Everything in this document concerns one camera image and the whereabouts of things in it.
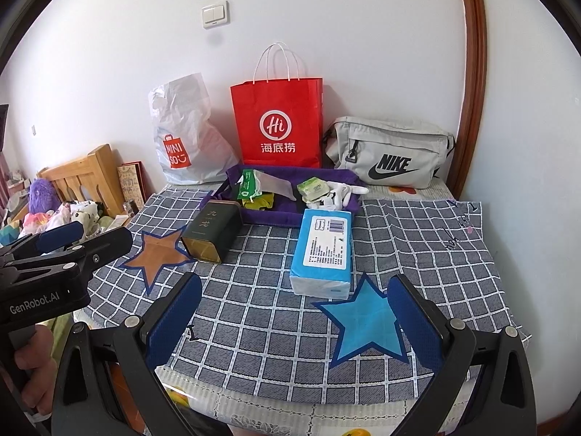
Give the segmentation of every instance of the wooden bed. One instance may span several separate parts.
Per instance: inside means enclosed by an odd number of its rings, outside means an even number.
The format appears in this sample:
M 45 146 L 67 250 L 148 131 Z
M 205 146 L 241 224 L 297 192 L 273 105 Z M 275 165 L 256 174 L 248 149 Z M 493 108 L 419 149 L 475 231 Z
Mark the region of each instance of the wooden bed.
M 111 146 L 99 146 L 87 156 L 57 167 L 42 169 L 37 177 L 50 180 L 62 201 L 93 200 L 105 205 L 106 214 L 124 214 L 123 192 Z

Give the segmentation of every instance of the bag handle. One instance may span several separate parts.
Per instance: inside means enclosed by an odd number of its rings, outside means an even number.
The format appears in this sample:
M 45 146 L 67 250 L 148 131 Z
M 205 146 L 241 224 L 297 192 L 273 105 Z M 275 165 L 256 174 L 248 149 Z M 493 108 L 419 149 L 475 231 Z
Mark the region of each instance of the bag handle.
M 287 44 L 285 44 L 284 42 L 275 42 L 275 43 L 269 45 L 268 48 L 264 49 L 264 51 L 260 55 L 260 58 L 258 59 L 258 63 L 256 64 L 256 68 L 255 68 L 254 75 L 252 76 L 252 85 L 254 85 L 256 83 L 256 72 L 258 71 L 258 68 L 260 66 L 260 62 L 262 61 L 262 58 L 264 57 L 265 54 L 266 54 L 266 83 L 268 84 L 268 57 L 270 55 L 270 50 L 274 46 L 278 46 L 279 48 L 281 48 L 281 51 L 283 51 L 283 55 L 285 57 L 285 61 L 287 62 L 287 80 L 289 82 L 291 81 L 291 68 L 289 66 L 289 60 L 288 60 L 288 57 L 287 57 L 287 52 L 283 48 L 283 45 L 286 46 L 287 50 L 291 53 L 291 55 L 294 58 L 294 63 L 296 64 L 296 78 L 297 78 L 297 80 L 300 80 L 300 74 L 298 73 L 298 61 L 297 61 L 296 55 L 294 54 L 294 52 L 292 52 L 289 49 L 289 46 Z

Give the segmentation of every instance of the light switch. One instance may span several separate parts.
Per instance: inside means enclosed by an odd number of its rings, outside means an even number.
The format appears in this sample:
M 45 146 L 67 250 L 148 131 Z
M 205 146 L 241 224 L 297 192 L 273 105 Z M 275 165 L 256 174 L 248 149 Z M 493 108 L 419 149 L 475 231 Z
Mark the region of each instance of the light switch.
M 229 20 L 228 2 L 226 0 L 202 8 L 202 24 L 205 28 L 220 26 L 229 23 Z

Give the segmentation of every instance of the star pattern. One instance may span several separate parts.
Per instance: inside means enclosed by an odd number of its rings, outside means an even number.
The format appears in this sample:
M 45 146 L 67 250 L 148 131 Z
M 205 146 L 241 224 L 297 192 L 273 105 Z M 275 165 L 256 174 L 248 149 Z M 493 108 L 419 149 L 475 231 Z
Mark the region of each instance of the star pattern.
M 348 300 L 313 303 L 339 328 L 329 368 L 374 348 L 402 362 L 409 363 L 402 331 L 387 296 L 363 274 L 355 293 Z
M 141 250 L 121 265 L 125 269 L 141 270 L 147 295 L 151 293 L 153 284 L 164 267 L 177 267 L 195 261 L 178 246 L 184 228 L 172 231 L 165 236 L 142 231 Z

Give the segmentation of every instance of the purple plush toy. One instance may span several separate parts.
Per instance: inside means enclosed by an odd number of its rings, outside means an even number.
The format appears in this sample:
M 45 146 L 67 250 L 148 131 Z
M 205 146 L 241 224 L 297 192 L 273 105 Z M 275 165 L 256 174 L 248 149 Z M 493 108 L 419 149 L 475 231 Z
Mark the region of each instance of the purple plush toy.
M 30 185 L 28 210 L 30 213 L 46 213 L 48 210 L 58 210 L 61 201 L 56 190 L 45 178 L 37 178 Z

